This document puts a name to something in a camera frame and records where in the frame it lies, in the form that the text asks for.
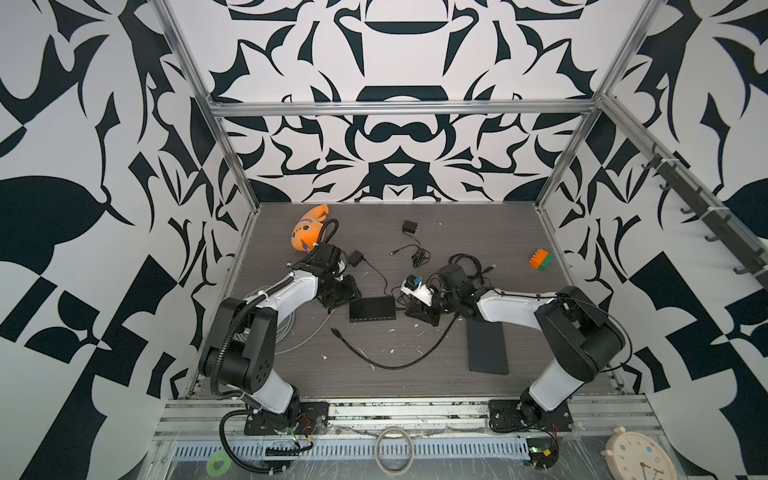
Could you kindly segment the black network switch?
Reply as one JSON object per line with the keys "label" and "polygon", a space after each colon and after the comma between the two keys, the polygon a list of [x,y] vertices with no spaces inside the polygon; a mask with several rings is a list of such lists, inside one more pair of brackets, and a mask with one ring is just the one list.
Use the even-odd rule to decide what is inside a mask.
{"label": "black network switch", "polygon": [[395,320],[397,308],[390,296],[366,297],[349,303],[351,323]]}

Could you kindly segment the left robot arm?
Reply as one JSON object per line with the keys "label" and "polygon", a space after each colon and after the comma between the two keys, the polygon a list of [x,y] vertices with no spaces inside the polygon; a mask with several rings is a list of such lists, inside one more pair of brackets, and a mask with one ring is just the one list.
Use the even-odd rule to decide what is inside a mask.
{"label": "left robot arm", "polygon": [[360,292],[346,273],[348,266],[346,253],[322,243],[277,283],[245,299],[223,300],[198,364],[211,394],[221,399],[238,397],[271,414],[294,417],[296,389],[275,370],[278,327],[313,300],[333,311],[358,299]]}

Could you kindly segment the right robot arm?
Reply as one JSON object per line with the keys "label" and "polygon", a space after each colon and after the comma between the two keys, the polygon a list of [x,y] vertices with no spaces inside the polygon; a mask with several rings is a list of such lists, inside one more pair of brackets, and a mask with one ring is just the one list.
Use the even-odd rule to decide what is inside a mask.
{"label": "right robot arm", "polygon": [[608,312],[578,288],[519,293],[485,286],[456,263],[438,270],[437,284],[410,275],[400,291],[410,298],[406,312],[429,323],[444,313],[481,323],[505,323],[540,331],[553,354],[541,375],[521,396],[531,415],[559,408],[602,373],[627,345]]}

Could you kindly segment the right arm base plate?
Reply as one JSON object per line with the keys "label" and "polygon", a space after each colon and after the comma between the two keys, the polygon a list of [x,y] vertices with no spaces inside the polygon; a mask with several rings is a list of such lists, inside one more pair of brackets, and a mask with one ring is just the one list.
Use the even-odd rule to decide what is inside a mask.
{"label": "right arm base plate", "polygon": [[489,428],[496,433],[550,430],[569,432],[573,421],[566,403],[545,411],[533,400],[501,400],[488,402]]}

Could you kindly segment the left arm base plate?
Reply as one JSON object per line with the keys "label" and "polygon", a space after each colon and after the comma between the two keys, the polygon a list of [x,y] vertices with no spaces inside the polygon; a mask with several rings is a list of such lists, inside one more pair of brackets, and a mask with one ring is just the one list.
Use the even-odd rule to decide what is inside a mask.
{"label": "left arm base plate", "polygon": [[327,426],[328,402],[292,402],[284,413],[262,409],[247,416],[246,436],[264,436],[279,433],[311,435]]}

